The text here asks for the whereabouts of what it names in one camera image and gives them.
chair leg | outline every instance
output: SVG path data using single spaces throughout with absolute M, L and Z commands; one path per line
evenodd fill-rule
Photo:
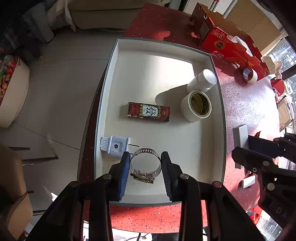
M 46 161 L 51 161 L 51 160 L 57 160 L 59 159 L 58 156 L 53 156 L 53 157 L 42 157 L 42 158 L 32 158 L 32 159 L 22 159 L 22 165 L 33 165 L 37 163 L 42 163 Z
M 43 215 L 46 210 L 35 210 L 33 211 L 33 216 Z
M 8 146 L 11 150 L 31 150 L 30 147 L 14 147 L 14 146 Z

metal hose clamp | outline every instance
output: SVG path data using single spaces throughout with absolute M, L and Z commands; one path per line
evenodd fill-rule
M 137 170 L 137 169 L 134 169 L 133 168 L 133 165 L 132 165 L 132 159 L 138 155 L 138 154 L 141 154 L 141 153 L 149 153 L 149 154 L 152 154 L 154 156 L 157 157 L 157 159 L 159 160 L 159 166 L 156 170 L 152 171 L 152 172 L 142 172 L 140 170 Z M 138 180 L 138 181 L 141 181 L 141 182 L 144 182 L 144 183 L 151 183 L 153 184 L 154 181 L 155 181 L 155 177 L 157 177 L 160 172 L 161 172 L 161 163 L 160 163 L 160 157 L 159 155 L 157 154 L 157 152 L 153 149 L 150 149 L 150 148 L 140 148 L 138 150 L 136 150 L 133 155 L 131 156 L 131 161 L 130 161 L 130 170 L 131 170 L 131 176 Z

clear tape roll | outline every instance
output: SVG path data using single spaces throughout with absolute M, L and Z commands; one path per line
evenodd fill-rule
M 180 110 L 186 120 L 196 122 L 211 114 L 212 104 L 205 93 L 192 91 L 181 101 Z
M 245 81 L 248 82 L 248 84 L 254 84 L 258 79 L 257 72 L 251 67 L 244 68 L 244 70 L 242 71 L 242 77 Z

sofa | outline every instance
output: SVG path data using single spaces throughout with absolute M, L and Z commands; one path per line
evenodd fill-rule
M 73 0 L 68 4 L 74 24 L 81 28 L 127 29 L 145 3 L 164 6 L 170 0 Z

tile floor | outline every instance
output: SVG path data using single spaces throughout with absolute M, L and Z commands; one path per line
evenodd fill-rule
M 46 209 L 52 194 L 58 195 L 77 179 L 78 158 L 89 109 L 108 63 L 113 45 L 123 33 L 99 29 L 60 31 L 42 49 L 43 58 L 30 67 L 27 99 L 17 119 L 0 129 L 0 142 L 30 147 L 21 158 L 58 155 L 59 159 L 24 166 L 33 210 Z M 38 216 L 33 217 L 34 225 Z

